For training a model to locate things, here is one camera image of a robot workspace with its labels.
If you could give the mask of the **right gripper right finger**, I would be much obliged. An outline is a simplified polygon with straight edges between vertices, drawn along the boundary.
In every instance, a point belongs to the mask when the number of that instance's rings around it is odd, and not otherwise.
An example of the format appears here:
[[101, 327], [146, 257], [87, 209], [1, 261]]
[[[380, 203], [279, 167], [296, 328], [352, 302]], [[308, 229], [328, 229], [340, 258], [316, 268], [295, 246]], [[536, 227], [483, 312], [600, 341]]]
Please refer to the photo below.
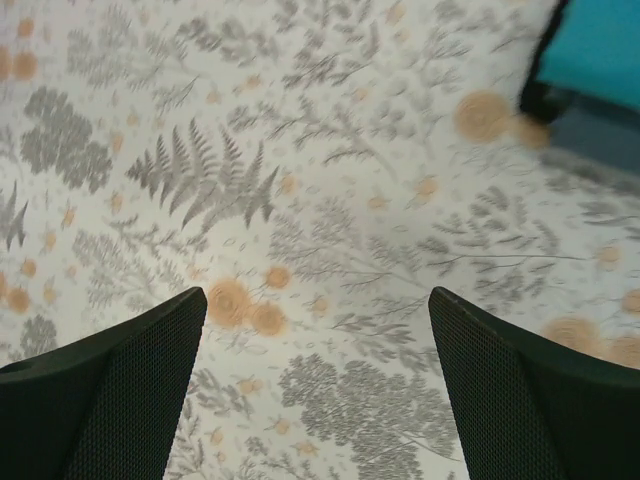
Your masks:
[[547, 340], [443, 287], [428, 308], [470, 478], [638, 478], [638, 370]]

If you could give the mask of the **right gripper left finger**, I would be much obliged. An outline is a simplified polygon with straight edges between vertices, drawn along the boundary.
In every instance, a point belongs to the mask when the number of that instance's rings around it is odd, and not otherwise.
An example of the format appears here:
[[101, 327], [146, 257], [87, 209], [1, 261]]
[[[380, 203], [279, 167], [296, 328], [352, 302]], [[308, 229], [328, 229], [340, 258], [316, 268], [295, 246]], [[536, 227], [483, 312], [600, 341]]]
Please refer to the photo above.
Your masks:
[[160, 479], [207, 301], [190, 288], [109, 329], [1, 370], [4, 479]]

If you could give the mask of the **teal t shirt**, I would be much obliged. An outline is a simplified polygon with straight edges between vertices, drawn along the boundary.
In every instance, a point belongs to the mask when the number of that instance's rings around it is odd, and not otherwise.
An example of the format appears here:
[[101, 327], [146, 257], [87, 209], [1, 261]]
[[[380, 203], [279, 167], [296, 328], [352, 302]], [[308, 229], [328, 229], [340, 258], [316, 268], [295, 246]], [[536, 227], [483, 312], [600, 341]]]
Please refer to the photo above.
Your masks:
[[570, 1], [536, 79], [638, 109], [639, 2]]

